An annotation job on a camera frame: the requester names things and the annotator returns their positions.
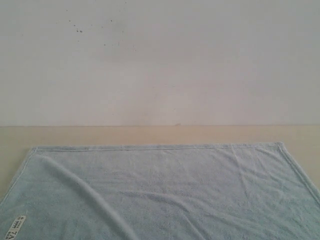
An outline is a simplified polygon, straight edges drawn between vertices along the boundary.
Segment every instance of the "white wall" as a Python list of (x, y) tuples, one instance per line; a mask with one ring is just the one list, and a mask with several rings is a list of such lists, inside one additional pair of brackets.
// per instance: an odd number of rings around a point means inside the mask
[(2, 1), (0, 84), (1, 126), (320, 124), (320, 1)]

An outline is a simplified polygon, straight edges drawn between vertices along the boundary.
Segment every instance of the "floor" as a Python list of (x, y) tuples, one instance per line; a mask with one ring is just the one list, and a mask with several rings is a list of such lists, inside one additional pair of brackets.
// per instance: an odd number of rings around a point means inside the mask
[(320, 125), (0, 127), (0, 198), (33, 146), (254, 142), (284, 142), (320, 189)]

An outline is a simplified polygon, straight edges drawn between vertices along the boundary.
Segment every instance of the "beige floor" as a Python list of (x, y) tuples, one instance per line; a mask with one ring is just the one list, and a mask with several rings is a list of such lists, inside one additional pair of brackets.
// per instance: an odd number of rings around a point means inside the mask
[(0, 198), (32, 146), (254, 142), (284, 142), (320, 189), (320, 125), (0, 127)]

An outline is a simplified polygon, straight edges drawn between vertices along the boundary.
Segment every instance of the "towel label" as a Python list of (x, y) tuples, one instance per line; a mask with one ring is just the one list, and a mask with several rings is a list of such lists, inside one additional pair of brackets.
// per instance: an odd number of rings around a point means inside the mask
[(24, 224), (25, 220), (26, 220), (26, 216), (18, 216), (12, 223), (9, 231), (6, 233), (5, 235), (5, 239), (4, 240), (15, 240), (16, 236), (22, 226), (22, 224)]

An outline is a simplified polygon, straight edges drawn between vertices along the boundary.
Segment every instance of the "light blue towel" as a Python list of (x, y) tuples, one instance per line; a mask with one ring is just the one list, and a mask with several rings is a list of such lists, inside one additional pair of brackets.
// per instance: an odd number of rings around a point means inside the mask
[(5, 236), (319, 240), (320, 194), (282, 143), (42, 146), (0, 204)]

